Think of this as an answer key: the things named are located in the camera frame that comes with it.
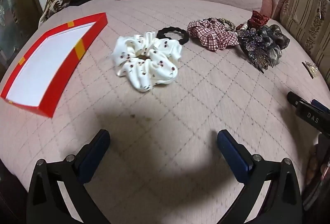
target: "metal screw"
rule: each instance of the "metal screw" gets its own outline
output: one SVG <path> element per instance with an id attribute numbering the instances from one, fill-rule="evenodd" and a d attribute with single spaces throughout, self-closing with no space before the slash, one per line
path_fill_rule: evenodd
<path id="1" fill-rule="evenodd" d="M 75 156 L 71 154 L 71 155 L 66 156 L 65 159 L 66 159 L 67 162 L 71 162 L 75 159 Z"/>
<path id="2" fill-rule="evenodd" d="M 253 155 L 253 159 L 255 161 L 259 162 L 259 161 L 261 161 L 262 158 L 261 158 L 261 156 L 259 154 L 255 154 L 255 155 Z"/>
<path id="3" fill-rule="evenodd" d="M 290 165 L 292 162 L 289 158 L 284 158 L 284 162 L 287 164 L 287 165 Z"/>
<path id="4" fill-rule="evenodd" d="M 37 160 L 37 165 L 42 165 L 44 163 L 44 159 Z"/>

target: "yellow stripe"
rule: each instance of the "yellow stripe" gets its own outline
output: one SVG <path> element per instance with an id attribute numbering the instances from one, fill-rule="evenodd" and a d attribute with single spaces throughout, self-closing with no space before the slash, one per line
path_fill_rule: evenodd
<path id="1" fill-rule="evenodd" d="M 75 25 L 75 23 L 73 21 L 70 21 L 67 24 L 68 24 L 68 27 L 73 27 Z"/>
<path id="2" fill-rule="evenodd" d="M 25 62 L 25 57 L 22 57 L 19 61 L 19 64 L 22 65 Z"/>
<path id="3" fill-rule="evenodd" d="M 77 54 L 78 59 L 80 60 L 85 54 L 86 50 L 84 47 L 84 42 L 80 39 L 75 45 L 75 53 Z"/>

